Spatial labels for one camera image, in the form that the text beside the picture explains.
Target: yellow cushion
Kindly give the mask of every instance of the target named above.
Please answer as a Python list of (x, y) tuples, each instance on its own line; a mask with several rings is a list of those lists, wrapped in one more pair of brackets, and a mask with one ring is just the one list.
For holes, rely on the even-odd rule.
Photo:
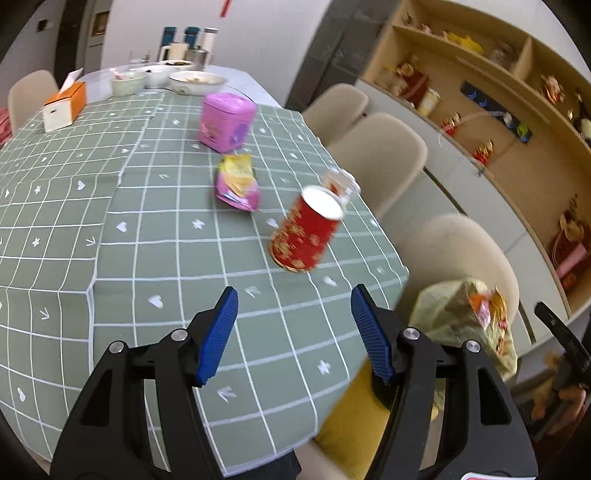
[(371, 390), (371, 370), (367, 359), (316, 437), (352, 480), (364, 479), (390, 415)]

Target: metal screw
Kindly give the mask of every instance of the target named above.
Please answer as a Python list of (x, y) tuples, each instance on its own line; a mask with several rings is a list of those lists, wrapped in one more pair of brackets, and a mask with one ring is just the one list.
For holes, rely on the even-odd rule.
[(466, 348), (472, 353), (480, 352), (480, 344), (475, 340), (468, 340), (466, 342)]
[(421, 334), (419, 333), (419, 331), (416, 328), (413, 327), (408, 327), (407, 329), (404, 329), (403, 333), (402, 333), (406, 338), (408, 338), (409, 340), (417, 340)]
[(121, 353), (123, 351), (125, 344), (120, 341), (113, 342), (109, 345), (109, 352), (111, 353)]
[(188, 331), (179, 328), (175, 330), (173, 333), (170, 334), (170, 338), (172, 338), (175, 342), (182, 342), (189, 336)]

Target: pink plastic box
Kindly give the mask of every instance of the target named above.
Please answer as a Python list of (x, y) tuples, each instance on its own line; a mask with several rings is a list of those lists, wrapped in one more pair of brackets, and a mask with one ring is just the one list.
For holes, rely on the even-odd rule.
[(199, 141), (220, 153), (244, 144), (256, 104), (233, 93), (212, 93), (203, 101)]

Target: open shelving unit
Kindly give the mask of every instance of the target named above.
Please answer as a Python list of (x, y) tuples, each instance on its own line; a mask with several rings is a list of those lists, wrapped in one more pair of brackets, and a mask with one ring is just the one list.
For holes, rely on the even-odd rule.
[[(419, 23), (428, 25), (432, 33), (419, 30)], [(485, 54), (447, 40), (440, 35), (442, 31), (468, 35)], [(499, 40), (514, 52), (507, 69), (489, 59)], [(558, 217), (574, 194), (578, 194), (582, 212), (591, 221), (591, 148), (567, 118), (570, 108), (578, 114), (575, 89), (591, 106), (591, 85), (570, 63), (526, 32), (446, 0), (404, 0), (393, 13), (391, 24), (384, 28), (361, 79), (411, 108), (408, 102), (376, 85), (383, 67), (395, 67), (410, 55), (418, 57), (418, 69), (428, 75), (429, 86), (441, 96), (437, 108), (425, 120), (437, 129), (456, 111), (463, 118), (477, 116), (456, 129), (453, 142), (471, 156), (486, 140), (494, 141), (495, 153), (486, 174), (522, 217), (551, 268), (544, 247), (557, 233)], [(545, 98), (542, 74), (555, 75), (563, 85), (563, 103), (553, 105)], [(498, 120), (478, 116), (484, 110), (460, 91), (465, 81), (525, 123), (533, 132), (530, 141), (522, 144)], [(557, 277), (555, 280), (564, 295)], [(573, 312), (591, 299), (591, 270), (564, 298), (567, 309)]]

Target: white lid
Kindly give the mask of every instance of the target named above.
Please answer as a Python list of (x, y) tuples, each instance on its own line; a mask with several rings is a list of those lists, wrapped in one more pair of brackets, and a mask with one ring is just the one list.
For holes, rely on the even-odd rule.
[(329, 189), (318, 185), (308, 185), (301, 192), (301, 197), (316, 213), (327, 220), (341, 220), (344, 212), (339, 198)]

